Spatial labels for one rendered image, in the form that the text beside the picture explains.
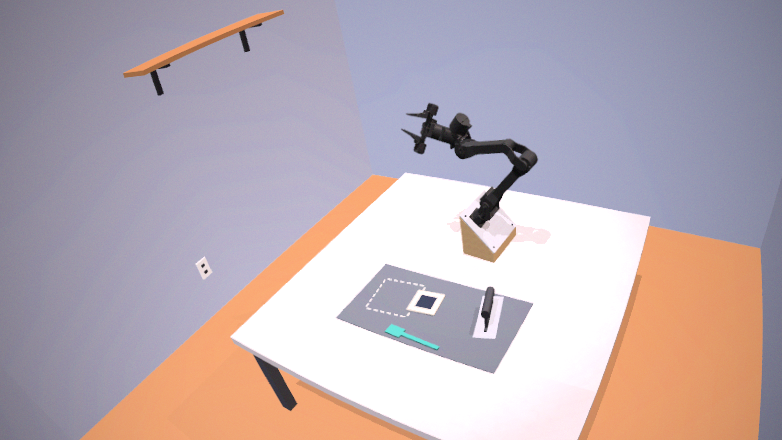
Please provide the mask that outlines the cream square tile with dark blue center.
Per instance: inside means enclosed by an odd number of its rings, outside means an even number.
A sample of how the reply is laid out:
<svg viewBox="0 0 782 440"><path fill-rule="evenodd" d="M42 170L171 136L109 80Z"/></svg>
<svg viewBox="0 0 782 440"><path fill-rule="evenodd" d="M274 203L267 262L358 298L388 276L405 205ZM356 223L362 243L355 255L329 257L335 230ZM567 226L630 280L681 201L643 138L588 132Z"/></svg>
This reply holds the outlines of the cream square tile with dark blue center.
<svg viewBox="0 0 782 440"><path fill-rule="evenodd" d="M434 316L445 295L418 290L407 310Z"/></svg>

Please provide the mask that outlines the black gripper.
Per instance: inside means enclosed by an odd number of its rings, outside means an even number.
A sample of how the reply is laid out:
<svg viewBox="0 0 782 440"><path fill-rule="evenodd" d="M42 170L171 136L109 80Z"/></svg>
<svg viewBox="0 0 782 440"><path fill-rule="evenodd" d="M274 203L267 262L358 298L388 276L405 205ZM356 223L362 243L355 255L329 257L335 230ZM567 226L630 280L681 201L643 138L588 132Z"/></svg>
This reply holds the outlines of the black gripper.
<svg viewBox="0 0 782 440"><path fill-rule="evenodd" d="M426 118L421 136L412 133L410 131L401 129L402 131L408 133L414 139L414 143L416 143L414 147L414 152L422 155L425 153L427 145L425 144L424 141L426 137L430 137L439 141L443 141L445 139L447 134L447 127L431 122L433 116L437 115L438 109L439 109L438 105L429 103L427 105L427 109L424 110L423 113L408 114L416 117Z"/></svg>

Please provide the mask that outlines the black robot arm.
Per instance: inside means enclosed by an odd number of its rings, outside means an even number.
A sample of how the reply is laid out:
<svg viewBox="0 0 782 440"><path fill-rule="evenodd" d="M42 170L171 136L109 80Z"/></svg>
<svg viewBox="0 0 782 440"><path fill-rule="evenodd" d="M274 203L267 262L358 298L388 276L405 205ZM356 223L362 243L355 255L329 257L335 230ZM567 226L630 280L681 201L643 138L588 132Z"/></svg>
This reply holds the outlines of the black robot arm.
<svg viewBox="0 0 782 440"><path fill-rule="evenodd" d="M447 134L442 142L450 144L450 149L455 147L455 154L460 159L466 159L471 156L493 153L504 153L513 164L513 170L507 174L505 179L496 187L493 186L483 194L480 200L480 208L476 208L469 216L480 228L486 221L489 221L499 210L499 202L508 188L518 179L529 172L537 163L536 154L523 145L507 138L495 141L477 141L471 138L471 128L469 118L457 113L451 121L450 128L447 127ZM464 140L463 140L464 139ZM518 158L515 153L522 154Z"/></svg>

